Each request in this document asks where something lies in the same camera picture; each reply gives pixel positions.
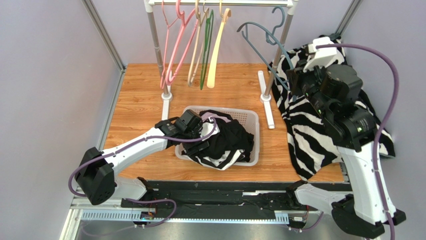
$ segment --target white wall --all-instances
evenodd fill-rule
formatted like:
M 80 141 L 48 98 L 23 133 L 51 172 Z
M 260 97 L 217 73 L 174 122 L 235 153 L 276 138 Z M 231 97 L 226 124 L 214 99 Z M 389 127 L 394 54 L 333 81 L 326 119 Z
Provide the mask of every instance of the white wall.
M 143 0 L 93 0 L 93 2 L 125 64 L 157 62 Z M 321 34 L 334 33 L 350 2 L 351 0 L 300 0 L 285 47 L 287 49 L 299 47 L 301 44 L 308 43 Z M 237 29 L 241 24 L 252 21 L 272 30 L 273 26 L 281 22 L 280 11 L 278 10 L 272 14 L 272 7 L 230 6 L 229 8 L 232 10 L 232 17 L 228 20 L 224 28 L 218 62 L 261 63 L 262 60 L 250 48 L 241 36 L 241 33 L 237 33 Z M 181 10 L 185 10 L 187 16 L 192 9 L 194 9 L 193 6 L 181 7 Z M 211 43 L 211 50 L 213 50 L 221 18 L 218 6 L 211 6 L 211 9 L 213 9 L 215 16 Z M 169 22 L 172 22 L 176 18 L 174 6 L 165 6 L 165 12 Z M 154 7 L 154 15 L 161 51 L 164 53 L 167 28 L 161 5 Z M 191 35 L 190 32 L 194 26 L 195 17 L 193 19 L 189 23 L 182 39 L 181 50 L 178 55 L 179 59 L 185 48 L 184 45 L 186 45 Z M 176 22 L 170 29 L 168 47 L 170 50 L 173 49 L 176 42 L 179 28 L 180 22 Z M 277 47 L 267 44 L 264 37 L 265 33 L 256 28 L 254 26 L 250 28 L 250 41 L 266 59 L 272 59 L 275 56 Z M 281 32 L 279 31 L 275 34 L 278 39 L 280 39 Z M 185 62 L 191 61 L 194 49 L 193 45 L 194 43 L 192 43 Z M 167 62 L 169 62 L 170 50 L 167 54 Z
M 0 1 L 0 239 L 59 238 L 119 76 L 81 1 Z
M 404 4 L 397 0 L 363 1 L 343 35 L 345 43 L 381 51 L 399 71 L 398 101 L 386 126 L 395 141 L 396 159 L 382 161 L 389 194 L 396 207 L 407 214 L 407 221 L 396 227 L 396 239 L 425 238 L 425 10 L 424 0 Z M 363 79 L 365 91 L 383 118 L 393 90 L 389 67 L 370 53 L 347 52 L 349 63 Z

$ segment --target green hanger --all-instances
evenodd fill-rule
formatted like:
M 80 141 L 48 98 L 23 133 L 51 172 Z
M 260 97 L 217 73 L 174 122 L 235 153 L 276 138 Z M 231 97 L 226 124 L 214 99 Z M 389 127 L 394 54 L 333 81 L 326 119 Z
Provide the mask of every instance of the green hanger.
M 209 61 L 210 54 L 210 43 L 212 42 L 213 20 L 213 10 L 211 10 L 210 16 L 205 20 L 204 51 L 202 52 L 201 77 L 199 80 L 200 90 L 203 90 L 204 79 L 206 78 L 207 63 Z

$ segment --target zebra print blanket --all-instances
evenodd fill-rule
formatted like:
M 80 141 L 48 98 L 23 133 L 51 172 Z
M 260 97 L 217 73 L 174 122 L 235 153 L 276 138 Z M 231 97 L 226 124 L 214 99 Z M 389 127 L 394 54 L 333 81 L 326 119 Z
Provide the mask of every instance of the zebra print blanket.
M 308 58 L 305 46 L 289 50 L 288 55 L 294 66 L 299 60 Z M 338 54 L 333 64 L 348 64 L 344 49 L 338 48 Z M 282 55 L 277 75 L 282 80 L 287 80 L 285 72 L 288 69 L 290 69 L 289 64 L 285 60 L 285 56 Z M 324 166 L 342 161 L 337 147 L 333 144 L 332 139 L 327 136 L 321 119 L 304 96 L 299 96 L 293 101 L 293 95 L 287 92 L 277 79 L 272 86 L 272 95 L 287 126 L 291 164 L 303 180 L 311 178 Z M 377 118 L 367 94 L 361 90 L 358 97 L 356 104 L 367 109 L 374 116 L 378 128 L 381 122 Z M 382 132 L 379 144 L 379 153 L 382 157 L 395 157 L 394 143 L 386 130 Z

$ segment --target garment rack pole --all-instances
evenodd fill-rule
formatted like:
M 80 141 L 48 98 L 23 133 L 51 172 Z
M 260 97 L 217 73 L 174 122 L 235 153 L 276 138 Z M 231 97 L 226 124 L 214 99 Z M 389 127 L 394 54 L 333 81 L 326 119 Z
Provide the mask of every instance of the garment rack pole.
M 285 8 L 288 8 L 287 11 L 287 17 L 285 20 L 284 29 L 281 34 L 280 43 L 284 46 L 284 43 L 286 42 L 287 36 L 289 34 L 290 25 L 292 23 L 293 15 L 296 10 L 296 5 L 299 0 L 222 0 L 223 6 L 245 6 L 245 7 L 276 7 L 276 6 L 282 6 Z M 155 50 L 155 56 L 157 58 L 157 65 L 158 70 L 160 74 L 160 78 L 162 77 L 163 69 L 164 69 L 164 63 L 163 58 L 161 54 L 161 48 L 159 44 L 159 37 L 157 33 L 157 27 L 156 22 L 154 19 L 154 12 L 153 7 L 155 5 L 161 5 L 164 2 L 164 5 L 175 5 L 176 0 L 143 0 L 145 5 L 145 10 L 148 15 L 149 20 L 149 27 L 151 29 L 152 34 L 152 40 L 154 43 L 154 50 Z M 218 6 L 220 3 L 220 0 L 200 0 L 201 3 L 204 5 L 210 5 L 210 6 Z M 181 0 L 180 5 L 195 5 L 195 0 Z M 278 50 L 275 54 L 275 59 L 272 63 L 272 67 L 274 71 L 277 70 L 278 63 L 281 59 L 282 51 L 279 47 L 277 47 Z M 274 83 L 274 75 L 270 74 L 269 81 L 266 85 L 265 83 L 265 77 L 263 71 L 257 72 L 259 84 L 260 84 L 260 101 L 263 103 L 263 107 L 265 109 L 265 115 L 266 115 L 266 121 L 269 129 L 274 129 L 274 118 L 272 115 L 272 109 L 271 109 L 271 88 L 272 84 Z M 166 120 L 169 118 L 169 109 L 170 109 L 170 102 L 173 99 L 173 94 L 171 91 L 171 86 L 165 86 L 163 88 L 163 93 L 161 94 L 161 98 L 163 100 L 163 106 L 162 106 L 162 115 L 161 119 Z

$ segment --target pink hanger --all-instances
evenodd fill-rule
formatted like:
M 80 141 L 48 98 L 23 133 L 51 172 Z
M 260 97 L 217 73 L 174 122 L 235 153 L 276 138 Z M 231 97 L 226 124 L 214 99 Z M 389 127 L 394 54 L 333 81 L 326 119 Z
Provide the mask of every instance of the pink hanger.
M 179 48 L 179 44 L 181 43 L 181 39 L 182 36 L 184 35 L 185 29 L 187 28 L 187 25 L 189 23 L 189 21 L 191 20 L 191 18 L 194 16 L 195 14 L 195 8 L 191 11 L 191 13 L 189 14 L 188 19 L 185 21 L 185 11 L 180 10 L 180 6 L 181 6 L 181 0 L 177 0 L 176 1 L 176 14 L 177 14 L 177 18 L 172 22 L 172 24 L 169 25 L 167 18 L 166 18 L 166 13 L 164 12 L 164 0 L 161 3 L 161 7 L 162 7 L 162 13 L 164 15 L 164 19 L 165 19 L 165 23 L 167 24 L 167 35 L 165 37 L 165 48 L 164 48 L 164 60 L 163 62 L 166 62 L 166 54 L 167 54 L 167 43 L 169 40 L 169 29 L 170 27 L 176 22 L 176 20 L 180 19 L 181 20 L 181 24 L 180 24 L 180 30 L 179 30 L 179 34 L 177 35 L 177 40 L 176 43 L 174 44 L 174 48 L 173 48 L 173 52 L 171 53 L 171 57 L 170 57 L 170 62 L 168 64 L 167 67 L 167 71 L 165 72 L 165 68 L 163 69 L 163 72 L 161 74 L 161 88 L 164 88 L 164 84 L 170 86 L 173 83 L 173 80 L 175 80 L 176 75 L 178 74 L 179 70 L 182 67 L 182 64 L 184 63 L 184 59 L 185 56 L 187 55 L 188 49 L 191 45 L 191 42 L 194 39 L 196 30 L 197 30 L 197 25 L 198 25 L 198 19 L 195 22 L 195 26 L 194 29 L 192 31 L 192 35 L 189 39 L 188 44 L 186 45 L 185 51 L 183 52 L 182 57 L 180 58 L 179 64 L 176 67 L 176 70 L 174 71 L 174 73 L 172 73 L 172 65 L 173 62 L 175 60 L 176 57 L 176 52 Z

